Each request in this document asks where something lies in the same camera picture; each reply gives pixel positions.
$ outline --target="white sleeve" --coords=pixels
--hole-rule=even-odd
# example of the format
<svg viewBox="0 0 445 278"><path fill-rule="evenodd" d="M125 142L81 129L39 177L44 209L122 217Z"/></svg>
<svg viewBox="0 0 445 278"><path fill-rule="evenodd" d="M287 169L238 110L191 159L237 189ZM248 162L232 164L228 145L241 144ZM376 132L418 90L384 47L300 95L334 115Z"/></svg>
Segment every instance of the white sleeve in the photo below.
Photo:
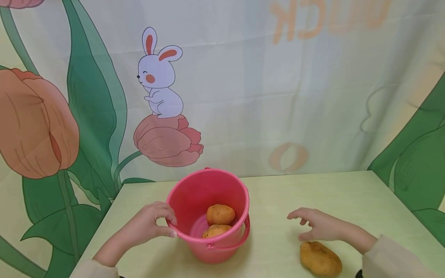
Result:
<svg viewBox="0 0 445 278"><path fill-rule="evenodd" d="M419 258L395 241L381 236L363 256L365 278L439 278Z"/></svg>
<svg viewBox="0 0 445 278"><path fill-rule="evenodd" d="M70 278L119 278L116 267L103 266L97 261L89 260L77 267Z"/></svg>

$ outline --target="potato on table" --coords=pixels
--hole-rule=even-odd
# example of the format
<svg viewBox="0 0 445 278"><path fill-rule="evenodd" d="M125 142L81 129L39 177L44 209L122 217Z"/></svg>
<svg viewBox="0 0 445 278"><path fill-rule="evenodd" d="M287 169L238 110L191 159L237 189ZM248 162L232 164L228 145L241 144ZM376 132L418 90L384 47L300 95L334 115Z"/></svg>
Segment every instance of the potato on table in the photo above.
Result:
<svg viewBox="0 0 445 278"><path fill-rule="evenodd" d="M230 230L232 226L230 225L212 225L209 227L207 231L202 234L202 238L212 238L219 236Z"/></svg>
<svg viewBox="0 0 445 278"><path fill-rule="evenodd" d="M301 264L321 277L337 277L343 270L340 258L319 242L305 242L300 246Z"/></svg>
<svg viewBox="0 0 445 278"><path fill-rule="evenodd" d="M228 205L216 204L207 209L209 225L229 225L235 219L235 211Z"/></svg>

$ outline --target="flower petal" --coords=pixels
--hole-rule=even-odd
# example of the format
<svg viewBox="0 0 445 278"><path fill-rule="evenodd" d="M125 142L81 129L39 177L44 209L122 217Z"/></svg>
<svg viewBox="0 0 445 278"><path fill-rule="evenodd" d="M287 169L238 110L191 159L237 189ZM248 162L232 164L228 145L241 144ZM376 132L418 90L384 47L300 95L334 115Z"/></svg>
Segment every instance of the flower petal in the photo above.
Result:
<svg viewBox="0 0 445 278"><path fill-rule="evenodd" d="M65 97L56 86L45 79L25 79L23 83L43 100L48 112L49 131L60 150L60 169L67 169L79 153L79 126Z"/></svg>
<svg viewBox="0 0 445 278"><path fill-rule="evenodd" d="M195 163L199 158L198 152L182 151L177 156L165 158L151 158L149 159L156 164L165 167L184 167Z"/></svg>
<svg viewBox="0 0 445 278"><path fill-rule="evenodd" d="M6 163L28 178L54 175L60 167L40 99L10 70L0 70L0 152Z"/></svg>
<svg viewBox="0 0 445 278"><path fill-rule="evenodd" d="M178 155L190 148L190 138L169 127L150 129L138 141L138 149L149 158L164 158Z"/></svg>
<svg viewBox="0 0 445 278"><path fill-rule="evenodd" d="M204 146L201 144L191 144L190 148L187 149L187 152L198 152L199 154L202 154L202 151L204 150Z"/></svg>
<svg viewBox="0 0 445 278"><path fill-rule="evenodd" d="M40 5L44 0L0 0L0 7L16 9L32 8Z"/></svg>
<svg viewBox="0 0 445 278"><path fill-rule="evenodd" d="M201 133L193 128L188 127L179 131L187 135L192 141L192 144L197 144L201 141Z"/></svg>
<svg viewBox="0 0 445 278"><path fill-rule="evenodd" d="M150 115L145 119L143 119L136 128L136 130L134 131L134 136L133 136L134 145L138 147L138 141L145 135L145 133L147 133L151 129L157 127L169 127L173 129L178 129L179 126L185 128L187 127L185 125L185 123L187 123L187 120L185 120L185 122L184 120L185 117L183 115L165 119L159 119L156 115Z"/></svg>

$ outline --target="fabric backdrop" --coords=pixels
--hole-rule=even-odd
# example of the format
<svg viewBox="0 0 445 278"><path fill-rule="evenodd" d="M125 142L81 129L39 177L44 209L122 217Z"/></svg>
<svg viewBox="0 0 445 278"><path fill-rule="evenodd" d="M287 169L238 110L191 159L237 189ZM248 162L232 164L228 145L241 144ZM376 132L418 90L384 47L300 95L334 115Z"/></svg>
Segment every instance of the fabric backdrop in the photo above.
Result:
<svg viewBox="0 0 445 278"><path fill-rule="evenodd" d="M0 0L0 272L128 183L371 169L445 245L445 1Z"/></svg>

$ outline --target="rabbit ear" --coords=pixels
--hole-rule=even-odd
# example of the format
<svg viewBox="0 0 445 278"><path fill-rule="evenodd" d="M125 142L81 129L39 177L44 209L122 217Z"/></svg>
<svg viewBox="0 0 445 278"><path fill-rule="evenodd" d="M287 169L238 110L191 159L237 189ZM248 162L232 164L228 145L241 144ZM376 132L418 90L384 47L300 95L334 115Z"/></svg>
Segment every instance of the rabbit ear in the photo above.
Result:
<svg viewBox="0 0 445 278"><path fill-rule="evenodd" d="M159 60L176 61L182 56L182 49L176 45L169 45L159 51Z"/></svg>
<svg viewBox="0 0 445 278"><path fill-rule="evenodd" d="M142 45L144 46L144 51L146 55L153 55L154 48L156 46L156 41L158 37L156 36L156 32L153 28L147 27L142 34Z"/></svg>

